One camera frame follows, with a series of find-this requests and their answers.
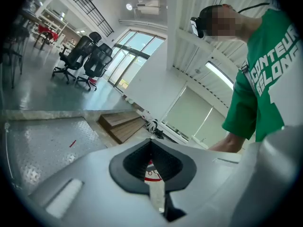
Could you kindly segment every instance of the wooden plank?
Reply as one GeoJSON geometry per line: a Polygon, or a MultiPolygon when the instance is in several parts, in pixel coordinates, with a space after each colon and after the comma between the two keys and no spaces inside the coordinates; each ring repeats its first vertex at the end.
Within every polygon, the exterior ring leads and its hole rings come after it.
{"type": "Polygon", "coordinates": [[[99,122],[105,128],[112,129],[114,127],[117,127],[128,121],[132,121],[139,117],[140,115],[137,114],[136,112],[111,113],[111,114],[101,115],[99,122]]]}
{"type": "Polygon", "coordinates": [[[111,129],[111,135],[114,135],[115,140],[121,144],[135,134],[144,124],[145,121],[138,118],[134,121],[128,122],[127,124],[111,129]]]}

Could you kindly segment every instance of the air conditioner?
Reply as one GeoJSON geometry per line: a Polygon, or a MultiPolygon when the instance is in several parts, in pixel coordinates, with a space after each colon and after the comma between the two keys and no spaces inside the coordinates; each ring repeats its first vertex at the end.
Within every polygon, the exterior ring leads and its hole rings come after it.
{"type": "Polygon", "coordinates": [[[159,15],[160,2],[159,0],[138,0],[137,8],[143,14],[155,14],[159,15]]]}

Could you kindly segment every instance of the window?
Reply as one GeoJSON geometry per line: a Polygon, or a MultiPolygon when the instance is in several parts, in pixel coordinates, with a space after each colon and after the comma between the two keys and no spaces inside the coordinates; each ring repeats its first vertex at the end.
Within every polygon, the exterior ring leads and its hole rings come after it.
{"type": "Polygon", "coordinates": [[[137,59],[133,61],[133,63],[127,68],[126,72],[121,77],[117,88],[124,91],[146,61],[147,60],[142,57],[137,57],[137,59]]]}
{"type": "Polygon", "coordinates": [[[199,129],[211,108],[208,102],[187,87],[167,114],[166,125],[189,140],[199,129]]]}
{"type": "Polygon", "coordinates": [[[129,30],[113,47],[113,61],[104,78],[123,92],[164,40],[156,35],[129,30]]]}
{"type": "Polygon", "coordinates": [[[151,55],[155,52],[155,50],[163,43],[164,40],[159,38],[154,38],[142,51],[148,55],[151,55]]]}
{"type": "Polygon", "coordinates": [[[126,34],[118,44],[125,44],[134,34],[134,31],[129,31],[129,33],[126,34]]]}
{"type": "Polygon", "coordinates": [[[137,33],[129,42],[127,42],[125,45],[127,47],[134,48],[138,51],[141,51],[149,41],[152,40],[152,36],[146,35],[146,34],[141,34],[137,33]]]}
{"type": "Polygon", "coordinates": [[[226,130],[222,128],[225,118],[214,108],[206,118],[204,124],[196,134],[198,140],[211,147],[226,135],[226,130]]]}
{"type": "Polygon", "coordinates": [[[226,135],[222,128],[224,120],[223,115],[187,87],[162,123],[187,140],[195,136],[211,147],[226,135]]]}

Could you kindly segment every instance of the cable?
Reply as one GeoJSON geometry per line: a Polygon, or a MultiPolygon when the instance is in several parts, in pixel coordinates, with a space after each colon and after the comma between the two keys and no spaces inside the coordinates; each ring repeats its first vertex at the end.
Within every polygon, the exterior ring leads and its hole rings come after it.
{"type": "Polygon", "coordinates": [[[253,8],[256,8],[256,7],[260,7],[260,6],[263,6],[263,5],[269,5],[269,3],[268,2],[262,2],[262,3],[259,3],[257,5],[254,5],[254,6],[244,8],[244,9],[240,10],[238,13],[241,13],[241,12],[246,11],[248,9],[253,9],[253,8]]]}

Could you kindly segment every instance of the gray floor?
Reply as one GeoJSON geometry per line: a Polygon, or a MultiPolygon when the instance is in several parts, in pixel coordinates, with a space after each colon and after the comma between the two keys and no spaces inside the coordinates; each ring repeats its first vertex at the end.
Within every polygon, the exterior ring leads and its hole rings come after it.
{"type": "Polygon", "coordinates": [[[10,174],[27,194],[90,152],[106,149],[84,118],[9,122],[10,174]]]}
{"type": "Polygon", "coordinates": [[[10,110],[78,111],[78,110],[132,110],[119,92],[104,79],[99,79],[97,91],[88,92],[84,83],[66,84],[63,74],[51,77],[58,61],[58,51],[49,46],[45,51],[33,47],[29,41],[23,64],[23,74],[16,69],[15,88],[11,88],[10,70],[3,63],[4,107],[10,110]]]}

